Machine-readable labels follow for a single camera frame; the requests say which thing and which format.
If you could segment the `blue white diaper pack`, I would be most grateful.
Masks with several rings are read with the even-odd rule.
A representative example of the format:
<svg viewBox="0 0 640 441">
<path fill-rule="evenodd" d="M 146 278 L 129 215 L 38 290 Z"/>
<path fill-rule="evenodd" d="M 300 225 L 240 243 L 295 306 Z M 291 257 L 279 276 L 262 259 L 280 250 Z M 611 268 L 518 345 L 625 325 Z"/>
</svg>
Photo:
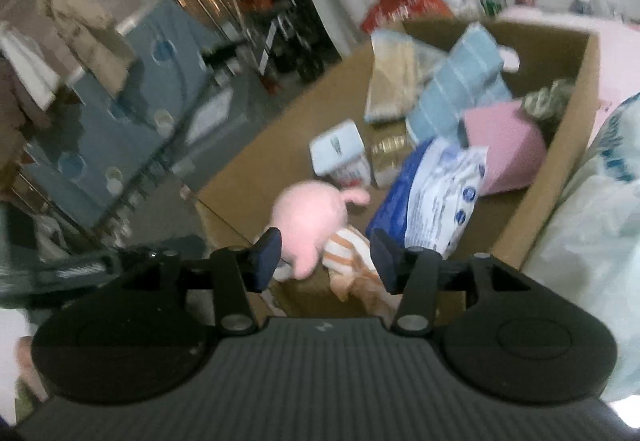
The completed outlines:
<svg viewBox="0 0 640 441">
<path fill-rule="evenodd" d="M 487 153 L 486 147 L 461 148 L 444 138 L 421 143 L 402 164 L 366 236 L 382 230 L 401 247 L 451 256 L 480 197 Z"/>
</svg>

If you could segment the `orange striped towel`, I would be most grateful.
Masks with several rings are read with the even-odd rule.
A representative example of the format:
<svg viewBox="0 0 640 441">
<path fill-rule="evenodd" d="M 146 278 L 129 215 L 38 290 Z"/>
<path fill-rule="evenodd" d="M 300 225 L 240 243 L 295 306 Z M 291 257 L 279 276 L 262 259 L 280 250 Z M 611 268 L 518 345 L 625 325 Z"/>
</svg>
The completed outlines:
<svg viewBox="0 0 640 441">
<path fill-rule="evenodd" d="M 356 227 L 347 225 L 330 237 L 321 263 L 328 271 L 331 291 L 338 300 L 359 300 L 369 315 L 390 325 L 401 295 L 386 291 L 371 258 L 369 239 Z"/>
</svg>

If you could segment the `pink plush toy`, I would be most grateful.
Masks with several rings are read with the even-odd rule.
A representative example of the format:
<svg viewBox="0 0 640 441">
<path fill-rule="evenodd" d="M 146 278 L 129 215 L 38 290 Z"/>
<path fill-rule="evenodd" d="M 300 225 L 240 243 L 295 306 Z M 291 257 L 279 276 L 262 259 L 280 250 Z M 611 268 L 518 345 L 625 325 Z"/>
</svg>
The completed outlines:
<svg viewBox="0 0 640 441">
<path fill-rule="evenodd" d="M 323 181 L 287 187 L 274 201 L 267 229 L 281 232 L 281 260 L 273 277 L 279 282 L 308 279 L 324 246 L 348 224 L 349 204 L 366 207 L 371 200 L 362 187 L 337 188 Z"/>
</svg>

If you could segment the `white blue plastic bag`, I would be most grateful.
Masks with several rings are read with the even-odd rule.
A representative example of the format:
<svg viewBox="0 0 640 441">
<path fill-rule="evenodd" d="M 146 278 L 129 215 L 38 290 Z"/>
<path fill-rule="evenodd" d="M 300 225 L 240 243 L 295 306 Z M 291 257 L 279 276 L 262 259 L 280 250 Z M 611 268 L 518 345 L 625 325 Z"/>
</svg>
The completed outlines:
<svg viewBox="0 0 640 441">
<path fill-rule="evenodd" d="M 608 326 L 608 402 L 639 392 L 639 97 L 602 124 L 523 271 Z"/>
</svg>

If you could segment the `green white knotted towel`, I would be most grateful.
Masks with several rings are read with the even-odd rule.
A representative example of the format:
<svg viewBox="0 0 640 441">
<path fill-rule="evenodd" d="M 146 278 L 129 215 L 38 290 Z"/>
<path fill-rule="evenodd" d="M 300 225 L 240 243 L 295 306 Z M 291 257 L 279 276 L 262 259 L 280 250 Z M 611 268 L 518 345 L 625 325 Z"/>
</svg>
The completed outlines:
<svg viewBox="0 0 640 441">
<path fill-rule="evenodd" d="M 527 93 L 521 109 L 539 123 L 559 123 L 570 103 L 575 83 L 570 79 L 553 80 L 550 86 Z"/>
</svg>

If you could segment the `gold carton box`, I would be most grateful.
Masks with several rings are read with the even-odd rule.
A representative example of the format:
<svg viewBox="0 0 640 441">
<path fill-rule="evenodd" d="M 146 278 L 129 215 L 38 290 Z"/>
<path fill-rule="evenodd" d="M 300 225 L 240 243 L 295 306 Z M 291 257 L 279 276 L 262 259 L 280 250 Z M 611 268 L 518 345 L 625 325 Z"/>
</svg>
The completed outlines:
<svg viewBox="0 0 640 441">
<path fill-rule="evenodd" d="M 411 142 L 405 134 L 389 135 L 374 143 L 370 156 L 375 185 L 378 188 L 391 186 L 412 151 Z"/>
</svg>

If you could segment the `blue circle-pattern cloth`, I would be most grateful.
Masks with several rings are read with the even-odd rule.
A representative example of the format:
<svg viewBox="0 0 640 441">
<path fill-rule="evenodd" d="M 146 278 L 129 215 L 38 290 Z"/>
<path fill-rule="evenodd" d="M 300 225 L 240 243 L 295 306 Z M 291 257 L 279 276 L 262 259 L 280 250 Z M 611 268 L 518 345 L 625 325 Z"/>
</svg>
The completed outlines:
<svg viewBox="0 0 640 441">
<path fill-rule="evenodd" d="M 93 75 L 77 75 L 78 103 L 61 106 L 26 148 L 25 171 L 86 229 L 162 156 L 212 83 L 201 52 L 224 41 L 174 0 L 156 1 L 125 39 L 138 57 L 125 88 L 111 96 Z"/>
</svg>

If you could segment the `brown cardboard box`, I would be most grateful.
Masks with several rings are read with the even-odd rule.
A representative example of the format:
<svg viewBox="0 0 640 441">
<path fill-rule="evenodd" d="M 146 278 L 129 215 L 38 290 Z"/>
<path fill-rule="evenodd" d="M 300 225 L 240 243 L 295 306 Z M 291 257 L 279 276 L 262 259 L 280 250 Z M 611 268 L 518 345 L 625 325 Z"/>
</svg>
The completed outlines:
<svg viewBox="0 0 640 441">
<path fill-rule="evenodd" d="M 364 119 L 384 70 L 375 32 L 198 192 L 220 247 L 281 232 L 268 291 L 287 317 L 389 320 L 399 300 L 375 271 L 376 231 L 519 268 L 585 152 L 598 105 L 592 34 L 424 18 L 394 36 L 440 60 L 398 122 Z"/>
</svg>

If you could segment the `white square tissue pack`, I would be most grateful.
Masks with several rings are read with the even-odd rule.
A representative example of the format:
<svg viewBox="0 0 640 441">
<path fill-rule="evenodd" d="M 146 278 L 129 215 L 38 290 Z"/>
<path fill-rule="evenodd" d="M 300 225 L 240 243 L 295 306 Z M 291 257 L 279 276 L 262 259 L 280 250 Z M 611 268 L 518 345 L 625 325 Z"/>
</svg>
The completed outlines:
<svg viewBox="0 0 640 441">
<path fill-rule="evenodd" d="M 356 122 L 347 119 L 309 142 L 312 170 L 340 187 L 372 184 L 371 167 Z"/>
</svg>

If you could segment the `pink folded cloth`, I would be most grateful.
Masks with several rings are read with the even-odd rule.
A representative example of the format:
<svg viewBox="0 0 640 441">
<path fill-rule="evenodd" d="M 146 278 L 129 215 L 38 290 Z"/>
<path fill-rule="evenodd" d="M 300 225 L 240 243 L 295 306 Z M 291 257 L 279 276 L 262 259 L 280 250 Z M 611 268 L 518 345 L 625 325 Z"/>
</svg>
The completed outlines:
<svg viewBox="0 0 640 441">
<path fill-rule="evenodd" d="M 486 147 L 483 196 L 529 187 L 544 164 L 547 146 L 520 101 L 467 110 L 462 117 L 471 147 Z"/>
</svg>

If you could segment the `light blue striped towel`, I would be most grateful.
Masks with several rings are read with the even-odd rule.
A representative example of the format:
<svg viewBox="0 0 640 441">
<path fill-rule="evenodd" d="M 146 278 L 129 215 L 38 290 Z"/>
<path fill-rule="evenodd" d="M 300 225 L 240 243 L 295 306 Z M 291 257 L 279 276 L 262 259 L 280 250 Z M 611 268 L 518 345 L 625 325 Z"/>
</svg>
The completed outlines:
<svg viewBox="0 0 640 441">
<path fill-rule="evenodd" d="M 465 29 L 435 71 L 406 118 L 414 144 L 444 138 L 468 145 L 463 116 L 474 108 L 511 102 L 513 95 L 502 78 L 499 45 L 479 23 Z"/>
</svg>

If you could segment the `beige blue tissue pack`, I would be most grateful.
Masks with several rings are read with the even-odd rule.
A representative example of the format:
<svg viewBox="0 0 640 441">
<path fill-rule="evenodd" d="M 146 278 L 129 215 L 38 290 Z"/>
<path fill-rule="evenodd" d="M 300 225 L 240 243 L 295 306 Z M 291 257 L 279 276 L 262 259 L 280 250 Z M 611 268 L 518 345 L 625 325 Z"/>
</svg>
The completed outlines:
<svg viewBox="0 0 640 441">
<path fill-rule="evenodd" d="M 404 118 L 448 53 L 390 29 L 373 31 L 371 45 L 373 68 L 363 119 L 377 124 Z"/>
</svg>

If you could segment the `black stroller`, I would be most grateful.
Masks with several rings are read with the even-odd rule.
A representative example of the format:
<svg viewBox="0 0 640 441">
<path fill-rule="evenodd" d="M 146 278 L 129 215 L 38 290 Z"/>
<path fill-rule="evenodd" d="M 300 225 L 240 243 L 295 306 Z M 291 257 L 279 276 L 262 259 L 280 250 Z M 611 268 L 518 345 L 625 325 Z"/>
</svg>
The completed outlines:
<svg viewBox="0 0 640 441">
<path fill-rule="evenodd" d="M 264 78 L 272 74 L 290 75 L 296 72 L 300 81 L 313 83 L 326 66 L 318 48 L 316 27 L 300 17 L 292 5 L 280 5 L 270 10 L 250 13 L 250 22 L 257 37 L 257 71 Z"/>
</svg>

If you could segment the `orange red snack bag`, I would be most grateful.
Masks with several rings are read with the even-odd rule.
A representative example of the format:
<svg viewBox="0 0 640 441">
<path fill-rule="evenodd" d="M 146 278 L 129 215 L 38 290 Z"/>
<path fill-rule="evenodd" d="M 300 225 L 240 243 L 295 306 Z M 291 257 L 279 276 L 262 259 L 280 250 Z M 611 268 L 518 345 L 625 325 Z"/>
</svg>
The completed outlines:
<svg viewBox="0 0 640 441">
<path fill-rule="evenodd" d="M 364 16 L 360 29 L 370 34 L 396 20 L 424 16 L 454 17 L 454 12 L 444 0 L 377 0 Z"/>
</svg>

